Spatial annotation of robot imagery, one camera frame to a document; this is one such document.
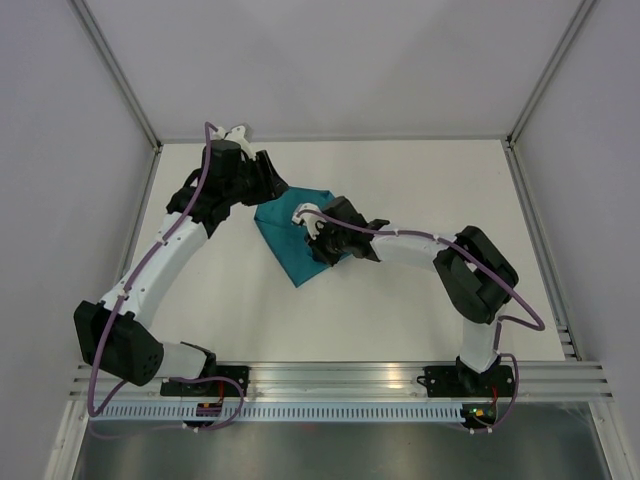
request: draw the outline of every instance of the mounting plate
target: mounting plate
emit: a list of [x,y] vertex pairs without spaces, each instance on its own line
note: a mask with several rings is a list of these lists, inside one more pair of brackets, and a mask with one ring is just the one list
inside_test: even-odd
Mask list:
[[[242,393],[247,394],[249,386],[249,367],[246,365],[217,365],[216,376],[227,377],[235,380],[242,387]],[[222,393],[225,398],[237,398],[238,392],[225,382],[211,383],[180,383],[169,381],[163,383],[160,387],[160,396],[162,397],[220,397],[220,386],[222,385]]]
[[512,397],[515,391],[513,372],[508,365],[499,365],[490,382],[478,391],[470,393],[458,380],[455,365],[424,367],[424,384],[429,398],[493,398],[491,387],[496,387],[499,397]]

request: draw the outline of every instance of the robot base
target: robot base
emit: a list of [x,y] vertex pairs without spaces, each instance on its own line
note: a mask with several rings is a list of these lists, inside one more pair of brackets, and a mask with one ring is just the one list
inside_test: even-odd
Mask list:
[[499,365],[498,361],[481,376],[476,374],[473,386],[468,381],[461,381],[459,365],[426,366],[418,383],[427,389],[429,398],[493,398],[492,387],[496,388],[499,397],[512,397],[515,391],[513,371],[508,365]]
[[[215,373],[210,376],[227,377],[235,380],[242,387],[242,393],[247,394],[249,386],[249,367],[246,365],[216,365]],[[181,383],[169,381],[163,383],[160,388],[160,395],[163,397],[212,397],[218,398],[238,397],[238,391],[228,383],[209,382],[209,383]]]

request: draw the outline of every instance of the green fabric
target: green fabric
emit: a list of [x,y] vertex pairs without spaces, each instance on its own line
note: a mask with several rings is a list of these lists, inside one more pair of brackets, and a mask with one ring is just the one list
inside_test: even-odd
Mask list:
[[320,208],[334,196],[328,190],[290,187],[280,198],[258,206],[254,220],[267,245],[296,287],[323,272],[328,265],[316,262],[304,241],[307,229],[291,221],[301,203],[314,203]]

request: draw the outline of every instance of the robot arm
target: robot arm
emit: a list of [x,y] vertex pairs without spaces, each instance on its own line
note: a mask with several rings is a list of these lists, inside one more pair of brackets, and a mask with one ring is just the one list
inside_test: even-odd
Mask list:
[[[124,297],[109,333],[100,368],[134,385],[155,376],[198,378],[215,374],[215,354],[187,343],[161,343],[149,333],[155,312],[178,273],[191,256],[211,238],[237,203],[251,206],[280,197],[288,185],[278,176],[266,151],[254,152],[247,127],[229,132],[219,129],[211,142],[211,158],[204,185],[189,215],[176,221],[194,196],[192,172],[167,205],[156,240],[145,252],[155,254],[132,265],[124,277],[99,302],[82,302],[74,321],[83,360],[92,365],[107,319]],[[130,289],[125,284],[137,272]]]
[[[363,230],[328,222],[314,212]],[[469,268],[458,252],[434,239],[365,232],[404,229],[386,220],[367,222],[344,197],[334,199],[322,210],[312,204],[300,205],[293,221],[306,226],[305,240],[316,261],[333,266],[350,253],[356,258],[399,262],[437,272],[453,306],[464,319],[462,348],[456,361],[459,378],[469,390],[485,383],[492,369],[499,364],[494,345],[498,325],[496,314],[511,298],[502,287],[480,270]],[[443,234],[439,238],[469,251],[511,288],[518,283],[516,271],[479,228],[468,226],[457,235]]]

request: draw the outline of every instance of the white table surface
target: white table surface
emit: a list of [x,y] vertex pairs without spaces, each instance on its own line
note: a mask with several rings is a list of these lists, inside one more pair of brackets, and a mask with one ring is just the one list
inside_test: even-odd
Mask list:
[[[367,220],[431,232],[484,230],[517,270],[517,290],[547,324],[503,329],[520,360],[563,360],[533,248],[500,142],[284,142],[266,148],[291,186],[345,195]],[[201,144],[165,145],[137,242],[153,240],[165,206],[200,164]],[[241,205],[190,260],[152,333],[221,361],[440,361],[460,348],[462,320],[437,274],[349,258],[296,289]],[[526,314],[514,301],[506,313]]]

